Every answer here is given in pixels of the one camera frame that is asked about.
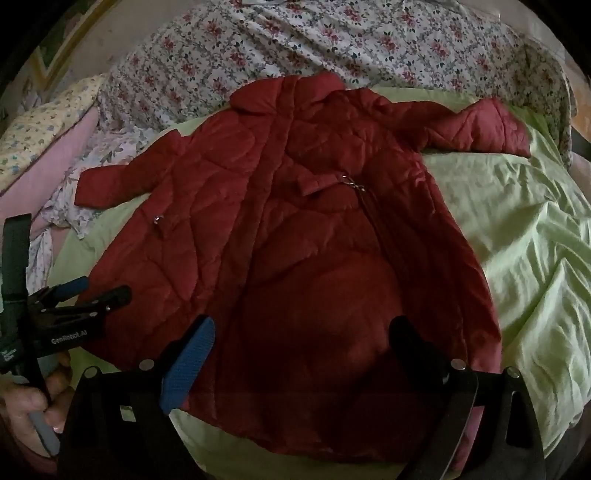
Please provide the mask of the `person's left hand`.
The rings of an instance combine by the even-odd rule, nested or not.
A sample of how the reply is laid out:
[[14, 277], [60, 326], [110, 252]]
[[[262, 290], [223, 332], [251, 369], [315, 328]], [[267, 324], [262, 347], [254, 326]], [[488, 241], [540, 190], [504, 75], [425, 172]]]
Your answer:
[[45, 379], [50, 400], [39, 389], [15, 383], [8, 375], [1, 376], [1, 416], [12, 437], [42, 458], [50, 454], [43, 445], [30, 414], [40, 412], [45, 423], [55, 434], [63, 432], [68, 410], [74, 395], [71, 386], [70, 355], [59, 353], [57, 366]]

